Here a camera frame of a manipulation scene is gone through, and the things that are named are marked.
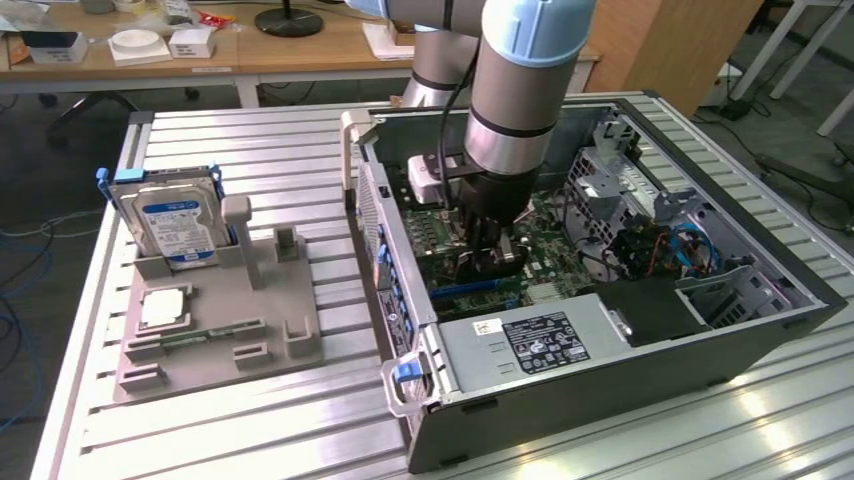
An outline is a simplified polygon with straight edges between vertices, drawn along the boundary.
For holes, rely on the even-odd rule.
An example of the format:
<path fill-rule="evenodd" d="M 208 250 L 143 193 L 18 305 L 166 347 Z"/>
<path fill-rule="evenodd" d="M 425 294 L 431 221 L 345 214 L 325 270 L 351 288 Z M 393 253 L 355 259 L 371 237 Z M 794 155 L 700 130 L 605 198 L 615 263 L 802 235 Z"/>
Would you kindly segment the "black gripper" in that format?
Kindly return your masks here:
<path fill-rule="evenodd" d="M 499 245 L 527 207 L 535 186 L 535 171 L 521 175 L 490 172 L 469 175 L 459 186 L 459 220 L 466 244 L 475 255 Z"/>

